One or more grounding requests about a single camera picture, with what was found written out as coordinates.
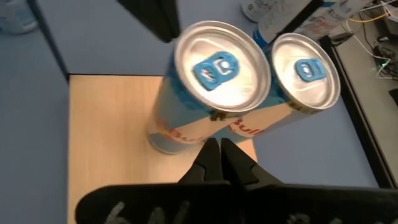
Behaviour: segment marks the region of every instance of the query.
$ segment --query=blue desk surface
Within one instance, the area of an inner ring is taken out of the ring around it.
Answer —
[[[226,1],[180,0],[182,26],[216,19],[250,32],[254,24],[242,16],[238,2]],[[69,71],[164,71],[172,44],[156,40],[114,1],[39,2]],[[0,49],[2,222],[65,223],[68,87],[38,30],[0,35]],[[157,54],[150,55],[151,49]],[[377,187],[341,100],[254,144],[260,165],[284,182]]]

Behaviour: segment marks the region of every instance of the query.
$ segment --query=red bull logo text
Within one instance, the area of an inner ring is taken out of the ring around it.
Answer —
[[[176,141],[176,142],[181,142],[185,144],[193,144],[197,143],[200,141],[203,141],[205,138],[200,137],[200,138],[190,138],[188,136],[185,136],[184,133],[181,133],[175,128],[167,128],[167,124],[169,123],[168,121],[161,121],[161,120],[156,120],[156,126],[159,130],[160,134],[163,134],[164,136],[168,137],[169,139]]]
[[[264,132],[265,130],[249,128],[243,123],[243,119],[239,118],[237,121],[228,125],[228,129],[234,133],[239,133],[242,136],[254,137],[257,134]]]

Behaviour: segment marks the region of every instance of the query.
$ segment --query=wooden table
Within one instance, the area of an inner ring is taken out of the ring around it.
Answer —
[[[147,142],[145,125],[162,77],[72,75],[68,223],[85,194],[105,185],[176,182],[200,149],[165,155]],[[239,147],[257,160],[252,141]]]

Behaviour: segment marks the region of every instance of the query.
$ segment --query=red bull can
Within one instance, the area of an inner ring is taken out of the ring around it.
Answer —
[[[241,142],[327,110],[337,102],[337,70],[327,53],[308,37],[281,35],[266,55],[272,75],[268,97],[213,137]]]
[[[150,116],[147,136],[175,154],[256,108],[271,86],[269,64],[257,44],[229,24],[203,21],[179,37]]]

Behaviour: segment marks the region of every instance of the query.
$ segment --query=blue pull tab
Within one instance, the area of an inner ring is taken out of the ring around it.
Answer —
[[[228,52],[217,52],[193,67],[200,84],[211,91],[233,79],[239,73],[238,60]]]
[[[305,82],[326,78],[325,68],[317,58],[300,59],[296,61],[295,69],[299,77]]]

